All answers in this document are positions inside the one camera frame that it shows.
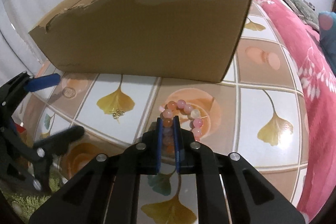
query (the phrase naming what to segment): bed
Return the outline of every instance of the bed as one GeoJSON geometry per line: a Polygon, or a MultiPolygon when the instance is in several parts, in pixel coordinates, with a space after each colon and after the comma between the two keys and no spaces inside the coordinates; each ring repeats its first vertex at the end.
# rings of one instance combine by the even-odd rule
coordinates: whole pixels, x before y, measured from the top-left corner
{"type": "Polygon", "coordinates": [[[307,221],[319,212],[336,184],[335,76],[319,48],[319,34],[283,2],[255,0],[281,35],[296,64],[307,109],[309,160],[297,209],[307,221]]]}

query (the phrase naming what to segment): orange bead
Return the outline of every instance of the orange bead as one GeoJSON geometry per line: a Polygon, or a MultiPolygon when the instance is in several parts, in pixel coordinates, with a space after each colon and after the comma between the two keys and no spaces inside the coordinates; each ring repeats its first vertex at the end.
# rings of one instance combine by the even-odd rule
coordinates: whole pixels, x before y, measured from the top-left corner
{"type": "Polygon", "coordinates": [[[169,118],[163,119],[163,126],[164,127],[171,127],[173,125],[173,120],[169,118]]]}
{"type": "Polygon", "coordinates": [[[167,107],[168,107],[170,110],[175,110],[176,107],[177,107],[177,104],[176,104],[176,102],[174,102],[174,101],[170,101],[170,102],[167,104],[167,107]]]}
{"type": "Polygon", "coordinates": [[[173,145],[167,146],[166,152],[167,154],[173,154],[175,152],[174,146],[173,145]]]}

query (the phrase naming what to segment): triangular cutout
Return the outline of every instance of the triangular cutout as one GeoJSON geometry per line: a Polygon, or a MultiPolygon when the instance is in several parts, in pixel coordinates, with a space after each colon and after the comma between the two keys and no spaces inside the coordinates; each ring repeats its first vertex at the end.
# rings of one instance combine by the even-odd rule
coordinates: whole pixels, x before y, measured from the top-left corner
{"type": "Polygon", "coordinates": [[[273,193],[259,181],[248,169],[243,170],[244,178],[250,189],[253,201],[256,205],[261,205],[274,199],[273,193]]]}
{"type": "Polygon", "coordinates": [[[63,196],[63,201],[79,206],[84,198],[86,190],[91,182],[93,171],[85,174],[72,188],[63,196]]]}

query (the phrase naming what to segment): pink polka dot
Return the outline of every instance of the pink polka dot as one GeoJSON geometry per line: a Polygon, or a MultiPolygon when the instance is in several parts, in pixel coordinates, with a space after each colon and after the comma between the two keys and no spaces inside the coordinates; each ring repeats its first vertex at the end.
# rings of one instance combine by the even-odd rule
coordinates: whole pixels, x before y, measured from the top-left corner
{"type": "Polygon", "coordinates": [[[319,15],[319,24],[325,31],[329,30],[333,26],[333,18],[327,14],[319,15]]]}

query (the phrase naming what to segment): white bead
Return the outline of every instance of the white bead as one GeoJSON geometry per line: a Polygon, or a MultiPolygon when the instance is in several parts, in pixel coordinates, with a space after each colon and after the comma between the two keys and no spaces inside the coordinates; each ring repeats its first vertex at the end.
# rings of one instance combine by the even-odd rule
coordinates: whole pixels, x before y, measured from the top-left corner
{"type": "Polygon", "coordinates": [[[190,113],[191,118],[196,119],[201,117],[201,113],[198,109],[193,109],[190,113]]]}

